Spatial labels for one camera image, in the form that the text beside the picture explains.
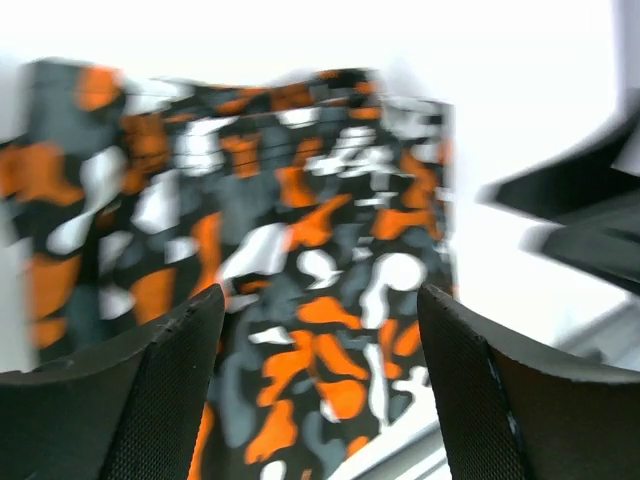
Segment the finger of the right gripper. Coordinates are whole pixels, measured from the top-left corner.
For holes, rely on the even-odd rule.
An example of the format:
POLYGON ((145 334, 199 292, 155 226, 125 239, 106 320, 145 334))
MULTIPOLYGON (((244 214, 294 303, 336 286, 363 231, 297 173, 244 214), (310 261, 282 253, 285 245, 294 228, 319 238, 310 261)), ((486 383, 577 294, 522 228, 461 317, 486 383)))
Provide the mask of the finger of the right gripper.
POLYGON ((639 293, 639 201, 610 199, 524 236, 524 250, 639 293))
POLYGON ((634 191, 639 178, 614 163, 639 132, 639 107, 609 131, 551 161, 483 188, 479 201, 548 221, 634 191))

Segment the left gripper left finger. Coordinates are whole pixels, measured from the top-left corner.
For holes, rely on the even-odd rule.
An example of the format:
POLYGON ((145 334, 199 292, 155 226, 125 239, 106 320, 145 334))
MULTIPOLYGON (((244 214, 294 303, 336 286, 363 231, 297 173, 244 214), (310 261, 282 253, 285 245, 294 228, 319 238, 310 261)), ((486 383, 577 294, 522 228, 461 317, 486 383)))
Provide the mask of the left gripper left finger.
POLYGON ((223 318, 213 285, 97 346, 3 373, 2 478, 186 478, 223 318))

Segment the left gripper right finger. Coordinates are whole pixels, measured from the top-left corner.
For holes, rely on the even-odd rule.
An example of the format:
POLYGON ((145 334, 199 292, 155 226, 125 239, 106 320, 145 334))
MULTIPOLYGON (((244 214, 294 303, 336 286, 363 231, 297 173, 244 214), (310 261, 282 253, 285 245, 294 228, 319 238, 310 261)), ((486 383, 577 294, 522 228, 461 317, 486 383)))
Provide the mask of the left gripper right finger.
POLYGON ((542 344, 433 285, 417 310, 453 478, 638 479, 638 372, 542 344))

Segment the orange black camo shorts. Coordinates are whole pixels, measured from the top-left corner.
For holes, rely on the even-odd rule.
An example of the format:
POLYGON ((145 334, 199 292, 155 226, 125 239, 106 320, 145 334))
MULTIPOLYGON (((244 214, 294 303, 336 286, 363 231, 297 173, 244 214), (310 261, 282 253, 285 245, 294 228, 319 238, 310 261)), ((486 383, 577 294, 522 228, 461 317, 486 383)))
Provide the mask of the orange black camo shorts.
POLYGON ((1 146, 36 368, 213 285, 184 479, 338 479, 431 389, 416 297, 453 288, 451 108, 371 72, 272 87, 31 63, 1 146))

